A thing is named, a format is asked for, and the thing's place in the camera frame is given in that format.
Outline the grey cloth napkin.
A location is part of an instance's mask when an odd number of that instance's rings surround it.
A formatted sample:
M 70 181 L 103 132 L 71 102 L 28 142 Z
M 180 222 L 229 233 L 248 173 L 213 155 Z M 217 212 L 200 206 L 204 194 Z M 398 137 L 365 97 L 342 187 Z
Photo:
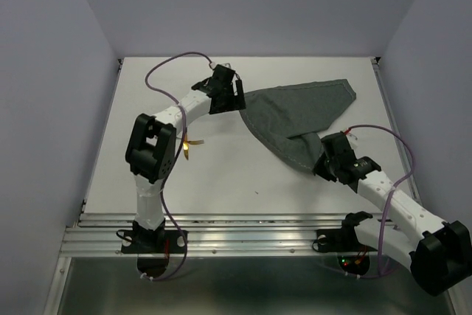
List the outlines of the grey cloth napkin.
M 276 86 L 245 94 L 240 116 L 250 133 L 287 166 L 311 173 L 322 155 L 319 133 L 355 102 L 348 80 Z

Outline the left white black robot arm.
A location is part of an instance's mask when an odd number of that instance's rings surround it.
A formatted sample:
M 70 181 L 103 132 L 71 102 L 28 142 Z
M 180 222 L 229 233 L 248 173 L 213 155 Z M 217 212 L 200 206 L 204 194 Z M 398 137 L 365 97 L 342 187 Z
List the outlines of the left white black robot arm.
M 118 232 L 124 254 L 160 254 L 178 237 L 165 231 L 162 206 L 164 182 L 178 152 L 178 138 L 188 126 L 206 115 L 240 111 L 246 107 L 242 80 L 229 64 L 210 65 L 212 75 L 194 84 L 175 105 L 153 114 L 140 114 L 133 125 L 125 161 L 135 177 L 137 211 L 131 230 Z

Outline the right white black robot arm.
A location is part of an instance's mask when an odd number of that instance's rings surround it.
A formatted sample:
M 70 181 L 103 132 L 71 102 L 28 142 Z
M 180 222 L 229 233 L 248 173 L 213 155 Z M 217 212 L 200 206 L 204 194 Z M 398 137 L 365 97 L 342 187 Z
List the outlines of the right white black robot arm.
M 318 229 L 312 244 L 319 253 L 358 252 L 354 260 L 341 260 L 346 273 L 367 273 L 362 257 L 370 250 L 408 269 L 415 282 L 437 296 L 471 276 L 471 237 L 459 221 L 449 223 L 418 204 L 399 189 L 381 166 L 365 156 L 358 158 L 340 132 L 321 140 L 322 155 L 315 175 L 349 187 L 381 212 L 349 213 L 337 229 Z

